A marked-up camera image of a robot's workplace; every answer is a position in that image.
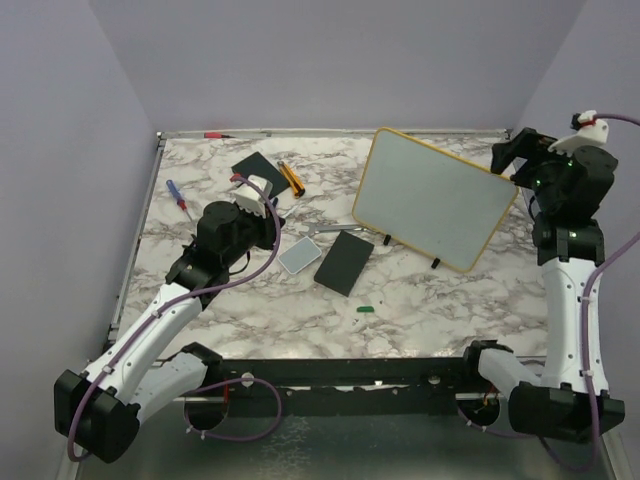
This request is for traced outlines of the yellow framed whiteboard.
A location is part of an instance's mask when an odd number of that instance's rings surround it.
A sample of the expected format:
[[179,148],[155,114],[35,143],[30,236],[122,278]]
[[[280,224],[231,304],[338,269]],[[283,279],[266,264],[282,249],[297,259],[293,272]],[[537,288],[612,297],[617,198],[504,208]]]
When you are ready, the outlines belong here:
[[362,226],[466,273],[517,195],[507,178],[383,127],[373,137],[351,214]]

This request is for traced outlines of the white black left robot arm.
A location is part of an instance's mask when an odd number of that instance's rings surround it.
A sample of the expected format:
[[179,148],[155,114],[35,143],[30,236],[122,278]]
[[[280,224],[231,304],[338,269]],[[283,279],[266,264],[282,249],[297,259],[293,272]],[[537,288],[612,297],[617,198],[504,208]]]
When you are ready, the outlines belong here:
[[155,362],[176,335],[223,290],[233,287],[231,267],[252,248],[275,253],[285,224],[271,203],[259,215],[235,203],[207,205],[196,232],[172,264],[143,314],[81,373],[64,371],[54,384],[54,426],[67,438],[67,455],[119,459],[141,425],[184,393],[206,395],[221,371],[201,345]]

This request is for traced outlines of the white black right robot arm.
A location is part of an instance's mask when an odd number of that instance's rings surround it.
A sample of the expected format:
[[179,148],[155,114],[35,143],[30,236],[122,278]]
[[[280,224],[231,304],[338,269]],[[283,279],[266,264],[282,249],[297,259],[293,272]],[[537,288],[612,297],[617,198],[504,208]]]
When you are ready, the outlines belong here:
[[546,292],[548,346],[541,375],[495,340],[474,341],[459,367],[461,383],[492,384],[507,399],[512,429],[524,435],[591,443],[619,425],[623,401],[611,397],[600,355],[599,282],[607,265],[594,215],[615,180],[618,161],[595,124],[556,139],[532,128],[492,148],[491,171],[511,176],[538,205],[532,239]]

